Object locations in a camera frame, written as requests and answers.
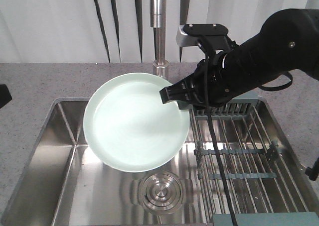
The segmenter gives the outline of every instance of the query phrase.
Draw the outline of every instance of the stainless steel sink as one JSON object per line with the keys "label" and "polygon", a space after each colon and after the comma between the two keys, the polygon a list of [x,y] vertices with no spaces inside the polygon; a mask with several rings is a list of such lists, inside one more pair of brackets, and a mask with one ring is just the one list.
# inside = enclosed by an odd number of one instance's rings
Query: stainless steel sink
{"label": "stainless steel sink", "polygon": [[[88,147],[82,130],[87,101],[62,99],[52,107],[3,215],[5,226],[193,224],[229,213],[204,111],[190,110],[187,140],[173,160],[124,173]],[[233,100],[213,112],[235,213],[319,213],[263,101]]]}

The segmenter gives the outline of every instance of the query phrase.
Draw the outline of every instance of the teal object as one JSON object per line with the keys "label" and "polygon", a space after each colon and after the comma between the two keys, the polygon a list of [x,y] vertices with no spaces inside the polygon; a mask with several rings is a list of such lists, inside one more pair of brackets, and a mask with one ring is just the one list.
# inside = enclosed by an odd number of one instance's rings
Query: teal object
{"label": "teal object", "polygon": [[[314,212],[237,214],[238,226],[319,226],[319,218]],[[230,215],[214,215],[214,226],[233,226]]]}

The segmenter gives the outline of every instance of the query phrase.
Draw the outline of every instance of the metal bracket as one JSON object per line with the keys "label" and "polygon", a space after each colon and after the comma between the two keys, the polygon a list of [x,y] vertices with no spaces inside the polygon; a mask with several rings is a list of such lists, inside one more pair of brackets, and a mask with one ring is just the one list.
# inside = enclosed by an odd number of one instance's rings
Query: metal bracket
{"label": "metal bracket", "polygon": [[204,145],[202,141],[198,141],[196,143],[196,149],[194,150],[194,155],[196,156],[196,161],[200,161],[202,156],[204,155],[203,152],[205,151]]}
{"label": "metal bracket", "polygon": [[279,158],[278,153],[278,142],[276,140],[273,140],[269,146],[269,149],[266,152],[266,158],[267,160],[273,162]]}

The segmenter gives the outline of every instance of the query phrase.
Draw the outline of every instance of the dish rack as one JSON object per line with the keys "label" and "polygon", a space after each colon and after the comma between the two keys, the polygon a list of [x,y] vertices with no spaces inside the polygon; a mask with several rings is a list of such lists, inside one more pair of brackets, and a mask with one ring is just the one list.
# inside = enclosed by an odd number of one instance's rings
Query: dish rack
{"label": "dish rack", "polygon": [[[211,108],[234,212],[318,214],[317,198],[304,184],[304,168],[266,109],[267,104],[258,99],[233,99]],[[206,220],[213,223],[230,212],[206,110],[191,111],[191,128]]]}

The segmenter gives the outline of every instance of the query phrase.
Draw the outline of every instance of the cable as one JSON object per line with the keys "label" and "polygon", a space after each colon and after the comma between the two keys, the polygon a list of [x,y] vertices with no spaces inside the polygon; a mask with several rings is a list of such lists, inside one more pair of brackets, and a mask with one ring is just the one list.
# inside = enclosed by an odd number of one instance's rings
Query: cable
{"label": "cable", "polygon": [[215,135],[215,131],[214,131],[214,126],[213,126],[213,121],[211,118],[211,114],[210,114],[210,109],[209,109],[209,102],[208,102],[208,55],[205,55],[205,71],[204,71],[204,89],[205,89],[205,103],[206,103],[206,111],[207,111],[207,119],[208,119],[208,127],[209,127],[209,131],[210,131],[210,136],[213,142],[213,146],[214,146],[214,150],[215,150],[215,155],[216,155],[216,159],[217,159],[217,164],[218,164],[218,168],[220,171],[220,176],[223,182],[223,186],[224,186],[224,191],[225,191],[225,195],[226,195],[226,200],[227,200],[227,204],[228,204],[228,209],[230,212],[230,217],[231,220],[233,222],[233,226],[238,226],[237,224],[237,220],[235,217],[235,212],[231,203],[231,199],[230,199],[230,194],[229,194],[229,189],[227,186],[227,181],[226,181],[226,175],[225,175],[225,171],[223,168],[223,163],[221,161],[220,158],[220,153],[218,150],[218,146],[217,146],[217,139],[216,139],[216,135]]}

